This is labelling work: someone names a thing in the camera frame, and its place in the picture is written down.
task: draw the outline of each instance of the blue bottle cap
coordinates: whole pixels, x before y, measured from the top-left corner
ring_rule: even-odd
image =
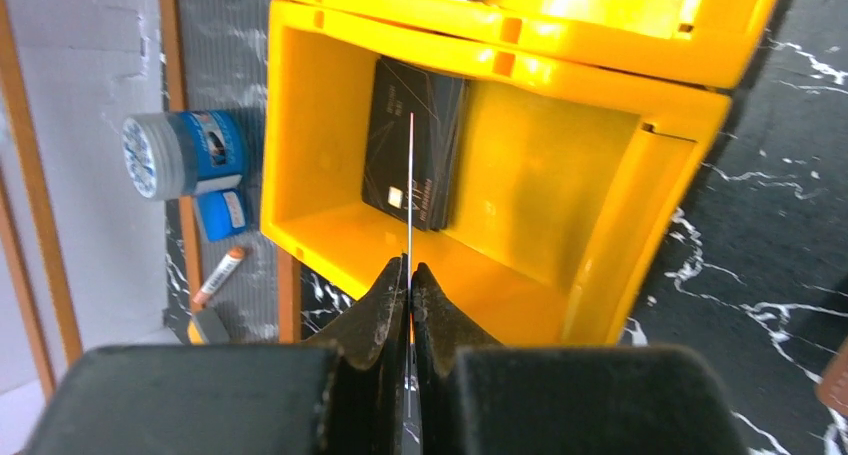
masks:
[[[223,240],[247,230],[244,200],[235,190],[210,192],[194,199],[206,239]]]

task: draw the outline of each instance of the yellow bin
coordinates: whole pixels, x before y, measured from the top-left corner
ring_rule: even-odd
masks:
[[[729,99],[271,3],[262,232],[354,298],[406,249],[361,201],[380,54],[470,83],[454,216],[414,233],[448,297],[512,345],[615,342]]]
[[[736,86],[776,0],[294,0],[548,57]]]

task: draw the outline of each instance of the gray and yellow object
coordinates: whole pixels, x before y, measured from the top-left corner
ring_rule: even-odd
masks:
[[[188,338],[194,345],[230,343],[230,334],[211,307],[197,311],[188,322]]]

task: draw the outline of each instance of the yellow bin wall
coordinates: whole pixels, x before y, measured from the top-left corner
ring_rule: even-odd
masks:
[[[776,0],[294,0],[507,48],[734,87]]]
[[[454,216],[414,233],[449,298],[513,345],[614,342],[722,95],[320,7],[271,4],[262,232],[354,298],[406,248],[360,199],[375,61],[467,77]]]

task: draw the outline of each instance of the brown object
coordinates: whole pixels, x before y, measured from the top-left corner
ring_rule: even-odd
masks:
[[[183,78],[182,45],[180,43],[179,11],[177,0],[159,0],[162,16],[162,47],[165,52],[165,81],[168,84],[169,110],[187,110],[185,80]],[[189,293],[197,293],[203,283],[203,268],[200,260],[200,241],[194,218],[194,203],[191,197],[180,198],[180,227],[183,231],[183,247],[186,254],[186,278]],[[202,305],[190,300],[191,311]]]
[[[300,260],[277,248],[277,306],[280,342],[300,341]]]
[[[6,99],[9,128],[18,152],[27,201],[35,224],[35,236],[38,239],[47,286],[59,324],[65,359],[68,365],[71,365],[82,354],[82,343],[6,0],[0,0],[0,88]]]
[[[816,396],[823,404],[848,417],[848,340],[839,347],[822,374]]]
[[[6,196],[6,183],[0,178],[0,242],[3,243],[3,252],[6,254],[6,265],[12,276],[12,286],[15,287],[15,295],[18,297],[18,307],[21,310],[21,318],[24,320],[29,349],[35,361],[35,369],[41,380],[41,390],[44,399],[49,400],[56,390],[56,378],[53,375],[53,365],[50,363],[50,354],[47,352],[47,343],[44,339],[44,330],[41,328],[41,319],[38,316],[38,307],[35,305],[35,297],[32,295],[32,286],[29,282],[23,251],[18,240],[18,231],[9,197]]]

